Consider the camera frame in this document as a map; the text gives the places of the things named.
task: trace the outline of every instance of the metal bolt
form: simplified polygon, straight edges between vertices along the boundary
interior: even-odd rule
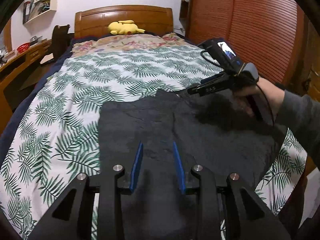
[[[201,165],[199,165],[199,164],[196,164],[195,166],[193,166],[193,169],[195,171],[202,171],[203,167]]]
[[[79,180],[84,180],[86,177],[87,177],[87,175],[85,173],[79,173],[77,175],[77,179],[79,179]]]
[[[122,165],[120,165],[120,164],[116,164],[115,166],[113,166],[113,170],[114,171],[121,171],[122,170]]]
[[[238,179],[239,179],[239,175],[236,174],[236,173],[231,173],[231,174],[230,174],[230,178],[231,178],[232,180],[238,180]]]

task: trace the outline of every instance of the yellow stuffed toy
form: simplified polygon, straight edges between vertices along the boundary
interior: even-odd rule
[[[113,35],[144,33],[145,30],[139,29],[134,21],[118,21],[109,24],[108,29]]]

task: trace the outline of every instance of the navy blue blanket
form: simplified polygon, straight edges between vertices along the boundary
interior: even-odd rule
[[[151,34],[156,36],[154,33],[145,32],[145,34]],[[183,38],[186,42],[194,45],[191,41],[188,41],[184,36],[177,34],[179,37]],[[31,92],[31,94],[21,102],[21,104],[17,107],[15,112],[13,113],[10,121],[8,122],[6,128],[4,129],[1,137],[0,137],[0,167],[2,166],[2,163],[4,161],[4,158],[6,157],[10,145],[13,141],[14,135],[16,134],[16,131],[18,129],[18,126],[21,122],[21,119],[23,118],[25,112],[27,111],[28,107],[30,106],[32,100],[36,97],[37,93],[44,87],[44,85],[47,82],[47,78],[53,75],[54,73],[58,72],[60,68],[62,67],[64,61],[72,56],[72,47],[76,43],[84,42],[84,41],[90,41],[94,40],[97,41],[98,39],[112,36],[111,34],[104,35],[102,37],[95,37],[95,36],[87,36],[84,38],[79,39],[72,39],[70,46],[67,48],[66,52],[57,60],[57,62],[50,68],[50,70],[40,79],[40,81],[35,86],[34,90]]]

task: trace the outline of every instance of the bed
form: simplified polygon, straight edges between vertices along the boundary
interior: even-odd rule
[[[147,34],[108,35],[111,22],[125,19]],[[99,173],[97,122],[105,101],[182,90],[221,71],[199,57],[201,49],[172,32],[170,8],[121,5],[76,13],[71,46],[17,108],[0,139],[0,208],[23,239],[78,173]],[[306,158],[288,130],[255,190],[275,215],[303,174]]]

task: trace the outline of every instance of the wooden wardrobe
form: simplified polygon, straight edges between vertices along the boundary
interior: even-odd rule
[[[294,0],[190,0],[186,36],[229,41],[259,73],[287,86],[303,38],[304,13]]]

